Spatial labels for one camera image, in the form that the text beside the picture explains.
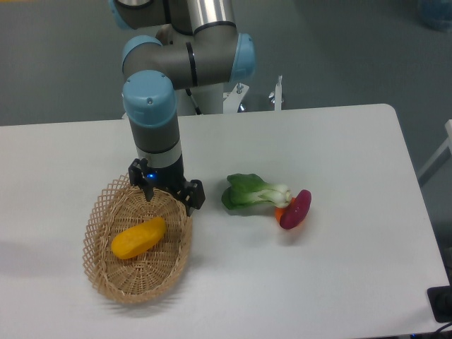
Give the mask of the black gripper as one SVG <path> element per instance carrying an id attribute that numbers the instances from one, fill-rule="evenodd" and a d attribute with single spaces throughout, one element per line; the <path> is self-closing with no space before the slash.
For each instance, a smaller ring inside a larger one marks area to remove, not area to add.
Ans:
<path id="1" fill-rule="evenodd" d="M 201 180 L 186 181 L 184 177 L 183 155 L 168 167 L 152 167 L 143 158 L 136 158 L 128 168 L 130 185 L 137 186 L 145 195 L 146 201 L 151 201 L 154 188 L 166 191 L 185 205 L 186 215 L 191 216 L 195 210 L 200 210 L 206 200 Z"/>

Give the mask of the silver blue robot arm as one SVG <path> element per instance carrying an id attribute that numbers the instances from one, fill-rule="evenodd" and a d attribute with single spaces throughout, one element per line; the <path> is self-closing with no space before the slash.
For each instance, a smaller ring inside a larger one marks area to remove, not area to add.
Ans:
<path id="1" fill-rule="evenodd" d="M 191 214 L 206 197 L 202 183 L 184 177 L 177 118 L 178 90 L 240 82 L 256 70 L 252 38 L 238 32 L 231 1 L 111 1 L 121 28 L 166 25 L 186 41 L 139 35 L 124 46 L 123 106 L 138 157 L 129 180 L 147 200 L 166 191 Z"/>

